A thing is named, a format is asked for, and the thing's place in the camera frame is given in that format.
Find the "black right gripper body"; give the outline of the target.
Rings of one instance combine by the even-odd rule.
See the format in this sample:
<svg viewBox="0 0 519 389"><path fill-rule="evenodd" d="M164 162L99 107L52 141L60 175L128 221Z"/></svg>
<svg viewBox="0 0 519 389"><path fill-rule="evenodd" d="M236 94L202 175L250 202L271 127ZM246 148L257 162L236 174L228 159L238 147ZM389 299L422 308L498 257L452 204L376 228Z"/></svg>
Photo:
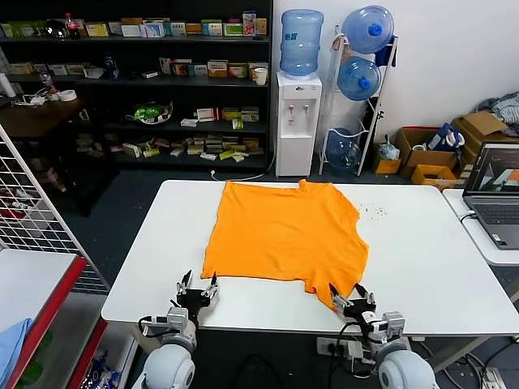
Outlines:
<svg viewBox="0 0 519 389"><path fill-rule="evenodd" d="M376 303L367 299L349 300L343 308L343 315L356 323L367 324L376 319Z"/></svg>

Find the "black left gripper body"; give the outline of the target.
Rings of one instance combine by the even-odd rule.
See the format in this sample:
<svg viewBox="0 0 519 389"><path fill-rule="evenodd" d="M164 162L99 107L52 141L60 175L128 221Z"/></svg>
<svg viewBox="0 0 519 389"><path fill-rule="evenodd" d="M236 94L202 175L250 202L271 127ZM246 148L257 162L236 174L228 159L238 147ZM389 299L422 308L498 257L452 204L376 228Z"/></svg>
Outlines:
<svg viewBox="0 0 519 389"><path fill-rule="evenodd" d="M188 311L188 319L195 325L199 324L198 316L202 308L209 307L212 299L217 295L217 290L209 292L202 289L186 289L177 294L177 303Z"/></svg>

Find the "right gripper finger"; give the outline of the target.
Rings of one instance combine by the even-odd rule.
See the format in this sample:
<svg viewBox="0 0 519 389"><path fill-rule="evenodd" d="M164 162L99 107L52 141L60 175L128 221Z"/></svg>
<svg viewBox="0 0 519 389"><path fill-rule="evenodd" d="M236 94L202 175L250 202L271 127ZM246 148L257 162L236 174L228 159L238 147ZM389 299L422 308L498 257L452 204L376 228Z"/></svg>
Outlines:
<svg viewBox="0 0 519 389"><path fill-rule="evenodd" d="M347 297L340 295L333 284L329 283L328 287L331 293L332 306L334 310L344 310L351 306L351 301Z"/></svg>
<svg viewBox="0 0 519 389"><path fill-rule="evenodd" d="M368 305L375 305L375 296L373 292L369 292L364 286L356 283L354 286L358 295L363 298Z"/></svg>

